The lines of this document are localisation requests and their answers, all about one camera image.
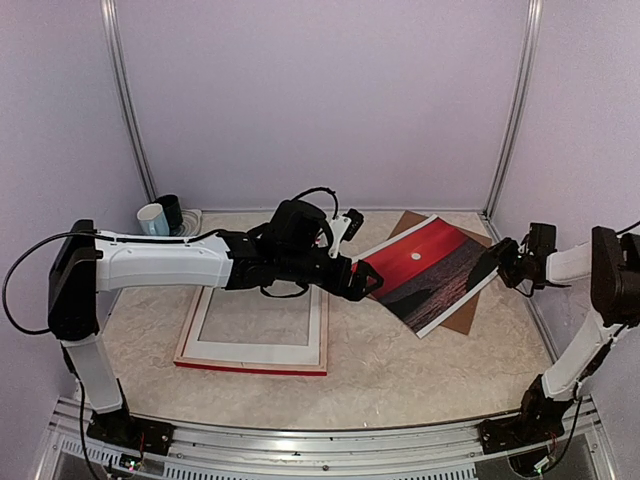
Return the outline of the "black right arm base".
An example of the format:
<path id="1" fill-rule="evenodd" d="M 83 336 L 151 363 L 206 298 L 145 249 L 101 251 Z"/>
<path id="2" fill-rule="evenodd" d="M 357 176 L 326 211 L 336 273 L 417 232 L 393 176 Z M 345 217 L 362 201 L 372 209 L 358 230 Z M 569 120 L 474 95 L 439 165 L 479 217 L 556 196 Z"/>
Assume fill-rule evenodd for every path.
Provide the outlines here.
<path id="1" fill-rule="evenodd" d="M 547 441 L 564 434 L 562 419 L 573 400 L 546 396 L 539 375 L 525 391 L 517 415 L 487 419 L 478 426 L 483 453 L 493 454 Z"/>

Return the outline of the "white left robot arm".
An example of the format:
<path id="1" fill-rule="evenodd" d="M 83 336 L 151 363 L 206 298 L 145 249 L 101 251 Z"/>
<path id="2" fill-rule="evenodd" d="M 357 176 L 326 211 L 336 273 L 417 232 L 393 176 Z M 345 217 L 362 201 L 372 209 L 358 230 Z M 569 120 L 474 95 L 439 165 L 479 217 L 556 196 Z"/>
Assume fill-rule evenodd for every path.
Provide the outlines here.
<path id="1" fill-rule="evenodd" d="M 364 260 L 340 254 L 363 223 L 355 209 L 327 216 L 302 194 L 284 200 L 270 221 L 247 232 L 213 229 L 195 237 L 98 231 L 90 220 L 37 243 L 63 245 L 49 273 L 47 327 L 60 342 L 93 423 L 121 445 L 140 434 L 99 337 L 96 296 L 128 287 L 195 285 L 265 293 L 275 281 L 360 301 L 383 284 Z"/>

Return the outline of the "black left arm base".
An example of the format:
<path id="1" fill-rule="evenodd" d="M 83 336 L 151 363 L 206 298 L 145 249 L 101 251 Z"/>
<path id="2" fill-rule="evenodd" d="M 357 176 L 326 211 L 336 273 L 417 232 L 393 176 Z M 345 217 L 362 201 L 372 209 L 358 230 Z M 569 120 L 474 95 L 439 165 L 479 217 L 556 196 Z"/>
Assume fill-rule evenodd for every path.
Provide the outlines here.
<path id="1" fill-rule="evenodd" d="M 99 421 L 94 418 L 87 427 L 91 439 L 143 454 L 167 456 L 175 426 L 156 420 L 132 417 L 129 421 Z"/>

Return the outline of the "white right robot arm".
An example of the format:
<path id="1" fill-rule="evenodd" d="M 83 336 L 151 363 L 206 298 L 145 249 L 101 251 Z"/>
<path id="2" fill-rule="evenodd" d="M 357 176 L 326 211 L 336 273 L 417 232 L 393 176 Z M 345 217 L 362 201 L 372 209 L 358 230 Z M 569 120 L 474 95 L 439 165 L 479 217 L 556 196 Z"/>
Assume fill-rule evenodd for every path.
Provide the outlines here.
<path id="1" fill-rule="evenodd" d="M 540 435 L 559 435 L 565 412 L 579 400 L 585 380 L 602 365 L 619 335 L 639 324 L 639 226 L 622 230 L 595 226 L 589 241 L 556 248 L 555 226 L 533 223 L 522 241 L 505 238 L 476 261 L 469 281 L 497 274 L 516 289 L 528 281 L 532 291 L 568 288 L 589 282 L 590 307 L 581 328 L 562 355 L 525 391 L 517 415 L 481 423 L 482 436 L 501 434 L 531 444 Z"/>

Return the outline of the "red and black photo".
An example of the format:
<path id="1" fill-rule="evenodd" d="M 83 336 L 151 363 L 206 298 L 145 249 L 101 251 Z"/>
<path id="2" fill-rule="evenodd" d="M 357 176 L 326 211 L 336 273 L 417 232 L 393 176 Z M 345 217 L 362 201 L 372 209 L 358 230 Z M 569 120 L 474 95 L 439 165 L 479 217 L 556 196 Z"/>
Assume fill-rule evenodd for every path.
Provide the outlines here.
<path id="1" fill-rule="evenodd" d="M 431 215 L 359 258 L 384 278 L 384 285 L 370 297 L 423 338 L 496 276 L 492 273 L 475 288 L 467 288 L 471 269 L 488 248 Z"/>

